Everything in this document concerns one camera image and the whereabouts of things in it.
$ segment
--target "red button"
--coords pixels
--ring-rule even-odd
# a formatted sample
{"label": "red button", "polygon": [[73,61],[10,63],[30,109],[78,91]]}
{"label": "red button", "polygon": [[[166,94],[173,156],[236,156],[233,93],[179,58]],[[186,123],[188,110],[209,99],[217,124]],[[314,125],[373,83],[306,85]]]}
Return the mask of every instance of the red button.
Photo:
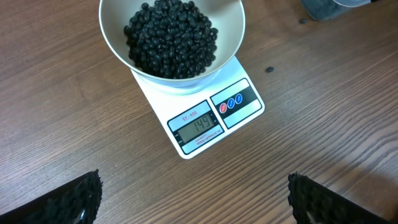
{"label": "red button", "polygon": [[222,103],[222,104],[220,105],[220,112],[221,112],[221,113],[225,113],[225,112],[226,112],[226,103]]}

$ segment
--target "white scale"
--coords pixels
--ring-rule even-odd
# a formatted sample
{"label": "white scale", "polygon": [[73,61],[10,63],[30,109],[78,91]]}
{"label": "white scale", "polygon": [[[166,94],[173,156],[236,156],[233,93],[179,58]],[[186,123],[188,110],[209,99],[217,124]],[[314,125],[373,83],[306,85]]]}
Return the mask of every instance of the white scale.
{"label": "white scale", "polygon": [[171,88],[132,74],[184,159],[208,149],[266,109],[236,57],[195,87]]}

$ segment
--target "bowl rim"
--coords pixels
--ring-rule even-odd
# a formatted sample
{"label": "bowl rim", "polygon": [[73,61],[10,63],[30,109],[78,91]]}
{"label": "bowl rim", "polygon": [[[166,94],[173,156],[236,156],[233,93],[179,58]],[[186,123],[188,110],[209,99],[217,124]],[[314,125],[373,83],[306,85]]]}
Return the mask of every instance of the bowl rim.
{"label": "bowl rim", "polygon": [[138,68],[135,68],[135,67],[131,66],[129,63],[127,63],[127,62],[126,62],[126,61],[113,49],[112,45],[109,43],[108,38],[107,38],[107,36],[106,36],[106,34],[105,34],[105,31],[104,31],[104,28],[103,28],[103,25],[102,25],[102,16],[101,16],[101,15],[102,15],[103,0],[100,0],[100,2],[99,2],[99,12],[98,12],[99,26],[101,27],[102,36],[104,37],[104,39],[105,39],[105,41],[106,41],[108,47],[112,50],[113,54],[115,54],[115,56],[117,56],[117,58],[118,58],[120,61],[122,61],[125,65],[127,65],[131,70],[134,70],[135,72],[137,72],[139,75],[143,75],[143,76],[146,76],[146,77],[149,77],[149,78],[154,78],[154,79],[157,79],[157,80],[160,80],[160,81],[176,82],[176,83],[177,83],[177,82],[186,82],[186,81],[198,80],[198,79],[207,77],[207,76],[209,76],[209,75],[211,75],[211,74],[217,72],[217,71],[220,70],[221,68],[223,68],[223,67],[236,55],[236,52],[238,52],[240,46],[242,45],[242,41],[243,41],[243,38],[244,38],[244,33],[245,33],[245,31],[246,31],[246,15],[245,15],[245,13],[244,13],[244,7],[243,7],[242,0],[237,0],[237,1],[239,1],[239,3],[240,3],[241,10],[242,10],[242,16],[243,16],[243,31],[242,31],[241,39],[240,39],[240,41],[239,41],[238,46],[236,47],[234,53],[230,56],[230,58],[229,58],[227,61],[225,61],[225,63],[223,63],[222,65],[220,65],[218,68],[216,68],[213,72],[210,72],[210,73],[208,73],[208,74],[206,74],[206,75],[197,75],[197,76],[195,76],[195,77],[193,77],[193,78],[184,78],[184,79],[160,78],[160,77],[157,77],[157,76],[148,74],[148,73],[146,73],[146,72],[143,72],[143,71],[139,70]]}

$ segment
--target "table surface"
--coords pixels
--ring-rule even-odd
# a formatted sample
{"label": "table surface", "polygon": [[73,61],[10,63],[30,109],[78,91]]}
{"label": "table surface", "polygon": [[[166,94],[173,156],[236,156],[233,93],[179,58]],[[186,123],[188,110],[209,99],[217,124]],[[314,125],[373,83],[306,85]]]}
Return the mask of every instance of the table surface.
{"label": "table surface", "polygon": [[243,3],[237,58],[267,111],[186,161],[106,45],[99,1],[2,0],[0,213],[99,169],[95,223],[294,223],[297,171],[391,219],[398,2],[305,25],[299,1]]}

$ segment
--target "black textured object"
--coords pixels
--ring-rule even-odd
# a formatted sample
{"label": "black textured object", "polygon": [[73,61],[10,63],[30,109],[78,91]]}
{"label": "black textured object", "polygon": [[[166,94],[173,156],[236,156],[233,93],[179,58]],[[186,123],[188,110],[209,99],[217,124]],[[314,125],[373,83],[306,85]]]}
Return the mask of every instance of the black textured object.
{"label": "black textured object", "polygon": [[[156,0],[154,6],[144,3],[141,8],[123,30],[136,67],[157,77],[181,79],[211,66],[218,29],[193,1]],[[192,74],[188,65],[200,67]]]}
{"label": "black textured object", "polygon": [[102,182],[96,170],[1,215],[0,223],[92,224],[101,196]]}
{"label": "black textured object", "polygon": [[271,72],[273,72],[274,71],[274,67],[268,67],[267,69],[266,69],[266,72],[267,73],[271,73]]}
{"label": "black textured object", "polygon": [[290,194],[287,197],[293,207],[298,224],[388,224],[389,222],[361,208],[307,176],[288,176]]}
{"label": "black textured object", "polygon": [[306,23],[307,23],[307,20],[306,20],[306,19],[301,19],[301,20],[299,21],[299,23],[300,23],[300,24],[306,24]]}

